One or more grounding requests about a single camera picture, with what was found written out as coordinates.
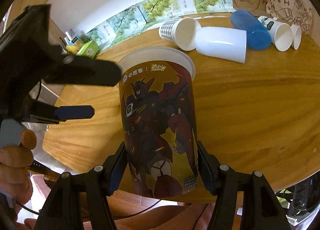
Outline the person's hand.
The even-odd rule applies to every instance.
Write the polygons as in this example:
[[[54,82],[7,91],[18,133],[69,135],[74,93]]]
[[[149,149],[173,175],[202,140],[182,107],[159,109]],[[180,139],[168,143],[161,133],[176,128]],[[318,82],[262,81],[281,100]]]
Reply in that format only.
[[[21,136],[21,145],[1,149],[1,190],[22,205],[26,204],[33,194],[28,167],[33,163],[31,151],[35,149],[36,143],[35,133],[25,130]]]

